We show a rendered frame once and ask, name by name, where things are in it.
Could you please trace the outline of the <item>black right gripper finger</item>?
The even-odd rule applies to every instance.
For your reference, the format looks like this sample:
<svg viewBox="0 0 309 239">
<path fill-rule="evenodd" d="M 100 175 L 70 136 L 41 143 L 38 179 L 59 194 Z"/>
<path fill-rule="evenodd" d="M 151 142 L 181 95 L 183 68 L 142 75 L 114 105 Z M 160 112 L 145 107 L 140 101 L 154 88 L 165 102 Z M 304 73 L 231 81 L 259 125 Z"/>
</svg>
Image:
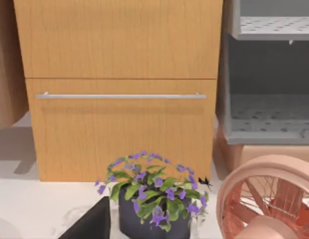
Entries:
<svg viewBox="0 0 309 239">
<path fill-rule="evenodd" d="M 103 197 L 58 239 L 110 239 L 110 200 Z"/>
</svg>

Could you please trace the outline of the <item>purple flower plant dark pot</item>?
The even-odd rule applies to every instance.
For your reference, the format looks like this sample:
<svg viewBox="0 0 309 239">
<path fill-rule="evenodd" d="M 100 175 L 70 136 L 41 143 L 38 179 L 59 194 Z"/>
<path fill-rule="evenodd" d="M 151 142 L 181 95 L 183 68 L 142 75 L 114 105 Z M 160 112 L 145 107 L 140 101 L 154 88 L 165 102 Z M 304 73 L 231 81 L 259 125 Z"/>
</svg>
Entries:
<svg viewBox="0 0 309 239">
<path fill-rule="evenodd" d="M 102 195 L 119 206 L 119 230 L 129 239 L 190 239 L 193 219 L 207 215 L 207 178 L 157 153 L 141 151 L 117 158 L 106 169 L 104 182 L 95 181 Z"/>
</svg>

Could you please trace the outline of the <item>pink table fan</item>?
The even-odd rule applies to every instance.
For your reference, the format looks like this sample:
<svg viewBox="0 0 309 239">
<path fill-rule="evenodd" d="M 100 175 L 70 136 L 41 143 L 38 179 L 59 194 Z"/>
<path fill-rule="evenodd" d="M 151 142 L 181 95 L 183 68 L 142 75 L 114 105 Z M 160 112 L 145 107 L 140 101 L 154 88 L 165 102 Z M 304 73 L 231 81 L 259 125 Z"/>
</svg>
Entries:
<svg viewBox="0 0 309 239">
<path fill-rule="evenodd" d="M 249 160 L 223 181 L 216 216 L 223 239 L 309 239 L 309 163 Z"/>
</svg>

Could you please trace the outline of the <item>brown wooden cabinet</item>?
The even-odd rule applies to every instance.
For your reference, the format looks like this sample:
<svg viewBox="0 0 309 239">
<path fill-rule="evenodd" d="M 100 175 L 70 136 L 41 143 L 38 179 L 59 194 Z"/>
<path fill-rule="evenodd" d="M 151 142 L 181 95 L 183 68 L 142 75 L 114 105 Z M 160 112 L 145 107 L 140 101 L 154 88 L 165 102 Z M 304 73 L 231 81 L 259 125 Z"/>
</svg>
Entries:
<svg viewBox="0 0 309 239">
<path fill-rule="evenodd" d="M 13 0 L 0 0 L 0 129 L 18 122 L 28 99 Z"/>
</svg>

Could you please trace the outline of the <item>plain wooden drawer front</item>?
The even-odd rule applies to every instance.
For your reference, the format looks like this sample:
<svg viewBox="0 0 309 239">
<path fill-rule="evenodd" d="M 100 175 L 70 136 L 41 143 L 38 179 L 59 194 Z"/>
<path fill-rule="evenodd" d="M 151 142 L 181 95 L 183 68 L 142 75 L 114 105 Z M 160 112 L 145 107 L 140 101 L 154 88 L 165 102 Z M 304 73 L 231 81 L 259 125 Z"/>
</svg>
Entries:
<svg viewBox="0 0 309 239">
<path fill-rule="evenodd" d="M 223 0 L 13 0 L 27 78 L 215 79 Z"/>
</svg>

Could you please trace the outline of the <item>wooden cupboard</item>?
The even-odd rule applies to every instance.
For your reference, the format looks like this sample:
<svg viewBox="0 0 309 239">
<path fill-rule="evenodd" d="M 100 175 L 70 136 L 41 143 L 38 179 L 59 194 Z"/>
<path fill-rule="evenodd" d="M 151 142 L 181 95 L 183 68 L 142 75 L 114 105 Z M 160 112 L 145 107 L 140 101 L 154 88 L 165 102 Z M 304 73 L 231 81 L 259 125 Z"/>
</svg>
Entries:
<svg viewBox="0 0 309 239">
<path fill-rule="evenodd" d="M 41 181 L 161 153 L 309 162 L 309 0 L 13 0 Z"/>
</svg>

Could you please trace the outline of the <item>grey pierced drawer inside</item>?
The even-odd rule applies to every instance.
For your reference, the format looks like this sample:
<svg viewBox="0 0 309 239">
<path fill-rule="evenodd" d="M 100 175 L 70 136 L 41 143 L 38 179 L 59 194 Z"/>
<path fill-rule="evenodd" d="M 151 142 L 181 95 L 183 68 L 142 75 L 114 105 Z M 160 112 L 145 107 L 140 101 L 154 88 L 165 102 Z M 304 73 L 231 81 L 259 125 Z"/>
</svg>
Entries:
<svg viewBox="0 0 309 239">
<path fill-rule="evenodd" d="M 222 26 L 228 142 L 309 145 L 309 0 L 224 0 Z"/>
</svg>

